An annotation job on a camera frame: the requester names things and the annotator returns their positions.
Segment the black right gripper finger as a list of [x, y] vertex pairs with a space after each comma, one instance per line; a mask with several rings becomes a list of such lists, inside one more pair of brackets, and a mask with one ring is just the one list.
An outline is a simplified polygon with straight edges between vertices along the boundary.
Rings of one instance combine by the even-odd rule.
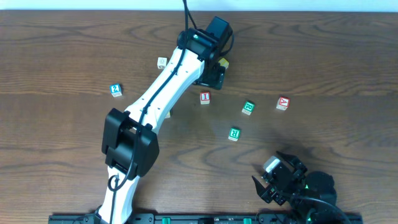
[[280, 151], [277, 151], [276, 153], [280, 158], [282, 158], [285, 162], [287, 162], [290, 165], [297, 165], [299, 163], [299, 159], [295, 155], [285, 154]]
[[254, 181], [254, 185], [255, 185], [257, 194], [265, 195], [267, 193], [267, 189], [254, 176], [252, 176], [252, 179]]

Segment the red letter I block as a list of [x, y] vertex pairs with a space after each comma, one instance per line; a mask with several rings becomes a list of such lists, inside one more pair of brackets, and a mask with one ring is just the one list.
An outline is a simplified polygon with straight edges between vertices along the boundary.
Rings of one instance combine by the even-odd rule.
[[202, 105], [208, 105], [210, 103], [210, 92], [201, 92], [200, 93], [200, 103]]

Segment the blue number 2 block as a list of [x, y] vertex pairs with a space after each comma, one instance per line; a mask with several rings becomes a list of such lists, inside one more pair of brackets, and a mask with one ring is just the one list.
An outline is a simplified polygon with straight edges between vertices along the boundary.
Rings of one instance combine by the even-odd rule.
[[123, 94], [122, 94], [122, 89], [121, 89], [121, 86], [120, 86], [120, 84], [113, 84], [113, 85], [111, 85], [110, 87], [109, 87], [109, 89], [110, 89], [110, 92], [111, 92], [111, 94], [112, 94], [112, 96], [113, 97], [119, 97], [119, 96], [122, 96]]

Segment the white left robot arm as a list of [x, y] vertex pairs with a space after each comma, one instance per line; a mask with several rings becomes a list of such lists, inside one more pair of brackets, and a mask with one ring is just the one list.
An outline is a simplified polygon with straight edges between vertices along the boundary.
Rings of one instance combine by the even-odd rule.
[[159, 155], [157, 135], [167, 113], [190, 85], [221, 89], [225, 69], [219, 60], [233, 40], [230, 27], [181, 32], [170, 62], [149, 89], [124, 111], [107, 114], [101, 151], [109, 179], [96, 223], [129, 220], [137, 183]]

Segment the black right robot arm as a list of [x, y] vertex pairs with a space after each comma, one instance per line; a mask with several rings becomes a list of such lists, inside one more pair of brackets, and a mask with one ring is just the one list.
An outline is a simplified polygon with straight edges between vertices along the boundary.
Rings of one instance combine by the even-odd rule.
[[351, 223], [349, 216], [336, 206], [337, 193], [333, 177], [325, 172], [306, 174], [307, 167], [294, 155], [278, 151], [264, 163], [261, 182], [252, 177], [258, 196], [266, 203], [292, 211], [282, 223]]

